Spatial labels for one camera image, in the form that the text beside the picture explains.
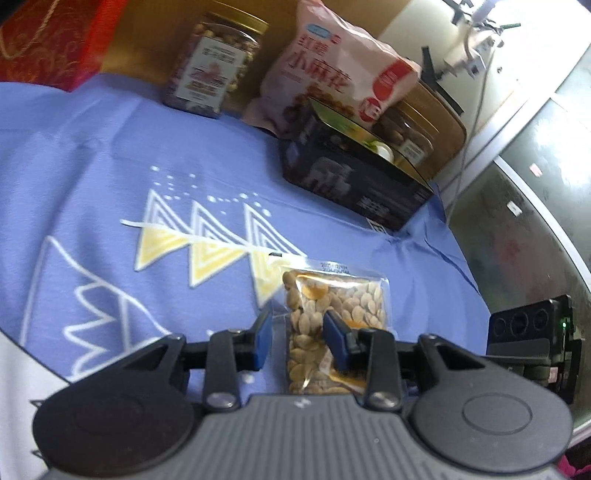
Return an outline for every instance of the black box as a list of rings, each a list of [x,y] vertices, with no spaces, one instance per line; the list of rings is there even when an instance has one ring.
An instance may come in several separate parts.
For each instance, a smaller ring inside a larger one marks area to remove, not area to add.
[[[294,140],[280,144],[284,178],[394,231],[433,195],[404,157],[394,163],[368,132],[311,99]]]

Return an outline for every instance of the plastic jar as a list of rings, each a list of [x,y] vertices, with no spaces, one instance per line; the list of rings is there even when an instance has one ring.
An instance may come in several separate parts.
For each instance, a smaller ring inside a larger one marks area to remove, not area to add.
[[[164,88],[172,108],[217,118],[228,92],[238,87],[268,24],[237,8],[212,1],[193,28]]]
[[[374,125],[373,132],[396,151],[394,164],[398,160],[396,157],[402,156],[415,167],[433,153],[432,142],[439,133],[403,100],[386,110]]]

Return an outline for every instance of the plastic snack bag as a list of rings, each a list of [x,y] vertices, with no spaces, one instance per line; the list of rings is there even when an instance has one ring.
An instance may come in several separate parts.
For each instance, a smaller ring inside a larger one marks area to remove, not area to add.
[[[301,257],[283,267],[290,335],[287,374],[294,394],[363,393],[365,371],[337,372],[322,337],[323,316],[334,310],[353,329],[385,329],[389,283],[376,272]]]
[[[288,137],[315,98],[366,129],[418,82],[420,67],[344,21],[320,0],[300,0],[297,36],[261,83],[243,120]]]

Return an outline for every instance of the metal screw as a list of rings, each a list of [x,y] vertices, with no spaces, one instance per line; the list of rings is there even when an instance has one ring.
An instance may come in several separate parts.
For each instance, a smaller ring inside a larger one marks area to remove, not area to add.
[[[371,406],[377,410],[391,410],[398,407],[400,399],[390,392],[375,392],[369,398]]]
[[[232,408],[236,404],[236,397],[228,392],[210,393],[207,404],[213,408]]]

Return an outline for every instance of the jar label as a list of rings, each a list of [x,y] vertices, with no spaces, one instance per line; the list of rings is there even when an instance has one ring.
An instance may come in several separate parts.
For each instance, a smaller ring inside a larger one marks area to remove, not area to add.
[[[245,56],[243,50],[202,37],[174,94],[200,105],[218,108]]]
[[[405,157],[415,167],[425,158],[425,152],[415,142],[405,140],[400,147],[398,152]]]

